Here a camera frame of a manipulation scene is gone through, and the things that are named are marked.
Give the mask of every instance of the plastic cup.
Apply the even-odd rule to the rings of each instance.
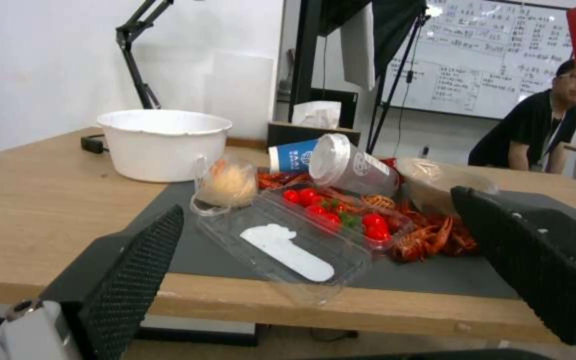
[[[358,194],[392,196],[399,186],[395,170],[359,151],[343,134],[319,138],[308,169],[315,184]]]
[[[300,172],[308,171],[317,140],[308,140],[268,148],[270,155],[270,172]]]

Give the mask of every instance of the cherry tomato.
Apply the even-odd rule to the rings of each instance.
[[[310,198],[310,205],[322,205],[324,198],[320,194],[314,194]]]
[[[329,233],[336,233],[341,226],[341,219],[338,215],[328,212],[327,214],[323,215],[324,221],[322,225]]]
[[[283,192],[283,199],[289,203],[299,204],[299,193],[294,190],[286,190]]]
[[[313,219],[318,219],[323,215],[326,215],[328,212],[324,209],[321,205],[310,205],[306,207],[306,215]]]
[[[313,197],[317,195],[317,191],[311,187],[306,187],[299,191],[299,203],[302,207],[310,207],[313,205]]]
[[[391,240],[391,233],[388,231],[388,227],[381,225],[373,225],[366,228],[365,235],[368,239],[377,243],[386,243]]]
[[[363,215],[361,223],[366,227],[366,230],[368,230],[370,227],[376,226],[380,229],[386,229],[386,231],[388,231],[388,223],[386,222],[386,219],[384,219],[382,215],[377,214],[376,212]]]

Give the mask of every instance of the black power adapter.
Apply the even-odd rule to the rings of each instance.
[[[104,147],[104,142],[100,139],[103,134],[90,135],[81,137],[81,148],[89,153],[102,154],[104,151],[109,151]]]

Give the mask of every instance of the man's arm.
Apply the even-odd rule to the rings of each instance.
[[[561,174],[564,166],[566,166],[566,149],[564,149],[564,143],[560,142],[550,152],[546,171],[551,174]]]
[[[516,141],[510,141],[508,149],[508,166],[512,170],[528,171],[528,145]]]

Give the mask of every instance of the white label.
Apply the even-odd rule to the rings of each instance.
[[[247,228],[240,235],[255,248],[308,280],[321,283],[332,278],[335,269],[326,261],[295,245],[291,239],[296,236],[297,232],[276,223]]]
[[[359,176],[364,176],[368,174],[370,166],[388,176],[391,173],[391,169],[386,166],[383,162],[375,159],[374,157],[368,155],[367,153],[357,152],[354,155],[354,161],[352,162],[352,170]]]

